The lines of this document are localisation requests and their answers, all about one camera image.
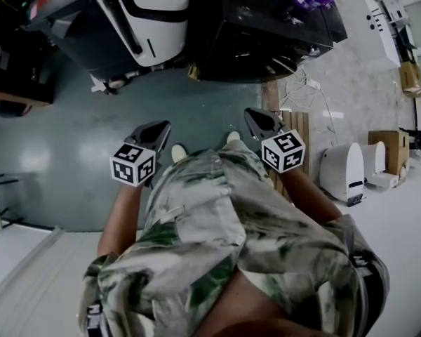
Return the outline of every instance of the shoe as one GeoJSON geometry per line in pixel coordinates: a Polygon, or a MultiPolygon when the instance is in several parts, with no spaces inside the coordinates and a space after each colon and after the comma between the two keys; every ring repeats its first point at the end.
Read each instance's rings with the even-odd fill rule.
{"type": "Polygon", "coordinates": [[[174,163],[179,162],[182,159],[185,159],[186,157],[187,157],[187,152],[182,145],[177,144],[171,148],[171,158],[174,163]]]}
{"type": "Polygon", "coordinates": [[[226,139],[226,143],[230,143],[231,141],[234,141],[234,140],[240,140],[240,134],[237,131],[232,131],[228,135],[228,137],[226,139]]]}

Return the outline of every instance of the white appliance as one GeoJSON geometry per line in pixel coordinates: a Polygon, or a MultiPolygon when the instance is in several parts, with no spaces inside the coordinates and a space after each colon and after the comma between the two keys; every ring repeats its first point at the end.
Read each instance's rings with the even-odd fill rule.
{"type": "Polygon", "coordinates": [[[353,206],[363,196],[363,156],[358,143],[327,149],[320,166],[320,186],[336,199],[353,206]]]}
{"type": "Polygon", "coordinates": [[[395,24],[396,27],[403,27],[410,24],[410,19],[408,18],[407,12],[399,0],[380,1],[390,16],[389,24],[395,24]]]}
{"type": "Polygon", "coordinates": [[[361,146],[363,155],[363,169],[368,183],[384,188],[391,188],[398,184],[399,176],[385,171],[385,145],[379,141],[375,145],[361,146]]]}
{"type": "Polygon", "coordinates": [[[370,71],[382,71],[400,67],[392,33],[385,14],[377,2],[374,0],[346,0],[346,2],[342,18],[348,30],[348,37],[355,43],[366,68],[370,71]]]}
{"type": "Polygon", "coordinates": [[[134,60],[161,64],[185,46],[189,0],[96,0],[134,60]]]}

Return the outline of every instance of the gray floor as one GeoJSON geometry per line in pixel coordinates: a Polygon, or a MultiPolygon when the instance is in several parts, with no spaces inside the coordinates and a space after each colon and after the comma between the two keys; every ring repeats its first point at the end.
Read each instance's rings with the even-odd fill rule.
{"type": "Polygon", "coordinates": [[[254,146],[243,110],[260,106],[257,85],[197,82],[186,70],[168,70],[134,79],[118,95],[107,96],[91,93],[86,72],[62,55],[56,58],[54,105],[0,119],[0,173],[22,180],[0,187],[1,207],[9,206],[29,223],[101,230],[120,186],[110,177],[109,156],[140,124],[172,123],[164,168],[176,143],[191,152],[219,148],[238,130],[254,146]]]}

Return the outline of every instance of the cardboard box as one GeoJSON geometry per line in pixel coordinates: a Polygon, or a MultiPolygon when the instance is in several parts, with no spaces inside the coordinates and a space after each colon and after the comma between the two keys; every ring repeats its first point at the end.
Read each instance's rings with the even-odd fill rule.
{"type": "Polygon", "coordinates": [[[399,68],[402,91],[409,98],[421,98],[421,70],[417,63],[406,61],[399,68]]]}
{"type": "Polygon", "coordinates": [[[410,159],[409,136],[403,131],[370,131],[368,144],[382,141],[385,145],[385,172],[398,175],[401,167],[410,159]]]}

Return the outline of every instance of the cable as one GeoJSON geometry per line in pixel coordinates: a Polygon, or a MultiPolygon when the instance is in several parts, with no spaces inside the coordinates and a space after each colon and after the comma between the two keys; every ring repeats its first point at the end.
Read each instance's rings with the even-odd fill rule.
{"type": "MultiPolygon", "coordinates": [[[[312,101],[310,102],[309,106],[301,106],[301,105],[298,105],[292,98],[290,98],[290,94],[296,93],[296,92],[300,91],[301,89],[303,89],[304,87],[306,87],[307,86],[307,82],[310,79],[309,75],[307,75],[306,70],[304,70],[304,67],[303,66],[301,66],[301,69],[302,69],[302,72],[304,72],[304,75],[305,75],[304,78],[301,81],[287,81],[286,82],[286,86],[285,86],[285,88],[286,88],[286,95],[281,99],[281,107],[283,107],[284,104],[287,101],[290,101],[291,103],[294,104],[294,106],[296,106],[296,107],[298,107],[300,109],[309,109],[312,106],[312,104],[314,103],[315,96],[318,93],[318,90],[313,95],[310,95],[310,96],[306,95],[306,96],[300,96],[300,97],[295,98],[295,99],[298,99],[298,98],[309,98],[309,97],[312,97],[312,101]],[[293,91],[290,91],[290,92],[287,91],[287,85],[288,84],[302,84],[303,82],[305,82],[305,85],[299,87],[297,90],[293,90],[293,91]]],[[[324,102],[326,104],[326,108],[328,110],[328,115],[329,115],[329,118],[330,118],[330,123],[332,124],[332,131],[331,132],[333,132],[333,134],[335,136],[335,141],[336,141],[336,143],[338,145],[338,137],[337,137],[337,133],[335,132],[335,124],[334,124],[334,121],[332,119],[332,115],[330,114],[329,104],[328,104],[328,101],[326,99],[326,95],[324,95],[324,92],[323,92],[323,90],[321,88],[319,89],[319,91],[323,95],[323,99],[324,99],[324,102]]]]}
{"type": "Polygon", "coordinates": [[[399,103],[402,101],[403,98],[401,96],[401,98],[398,100],[398,95],[396,94],[397,89],[398,89],[398,84],[395,81],[393,81],[393,85],[394,85],[394,92],[393,92],[394,102],[396,103],[396,106],[394,107],[394,116],[396,118],[396,128],[399,128],[399,113],[398,113],[399,103]]]}
{"type": "Polygon", "coordinates": [[[332,124],[332,129],[333,129],[333,132],[334,132],[334,135],[335,135],[335,141],[337,142],[337,145],[338,145],[337,133],[335,132],[335,125],[334,125],[334,121],[332,120],[332,115],[330,114],[328,101],[326,100],[326,96],[324,95],[323,90],[320,90],[320,91],[321,91],[321,94],[323,95],[324,102],[326,103],[326,107],[328,108],[328,113],[329,113],[330,122],[331,122],[331,124],[332,124]]]}
{"type": "Polygon", "coordinates": [[[10,8],[12,8],[12,9],[14,9],[14,10],[16,10],[17,12],[19,12],[19,10],[18,9],[16,9],[14,6],[12,6],[12,5],[10,5],[10,4],[8,4],[5,0],[0,0],[3,4],[5,4],[6,6],[8,6],[8,7],[10,7],[10,8]]]}

